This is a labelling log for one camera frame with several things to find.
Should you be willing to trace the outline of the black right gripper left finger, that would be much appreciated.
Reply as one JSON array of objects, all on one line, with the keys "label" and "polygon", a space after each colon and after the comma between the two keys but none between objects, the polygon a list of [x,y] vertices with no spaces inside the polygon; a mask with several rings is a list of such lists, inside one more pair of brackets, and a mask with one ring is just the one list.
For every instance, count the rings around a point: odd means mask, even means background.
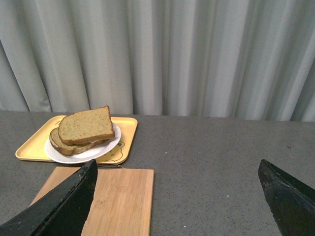
[{"label": "black right gripper left finger", "polygon": [[93,159],[30,207],[1,225],[2,236],[79,236],[97,180]]}]

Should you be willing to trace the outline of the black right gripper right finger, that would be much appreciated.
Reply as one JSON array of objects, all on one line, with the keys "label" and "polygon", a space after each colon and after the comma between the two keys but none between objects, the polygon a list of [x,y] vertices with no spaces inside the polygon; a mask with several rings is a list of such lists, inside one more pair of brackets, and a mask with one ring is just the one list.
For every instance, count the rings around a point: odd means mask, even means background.
[{"label": "black right gripper right finger", "polygon": [[271,162],[258,168],[265,200],[283,236],[315,234],[315,190]]}]

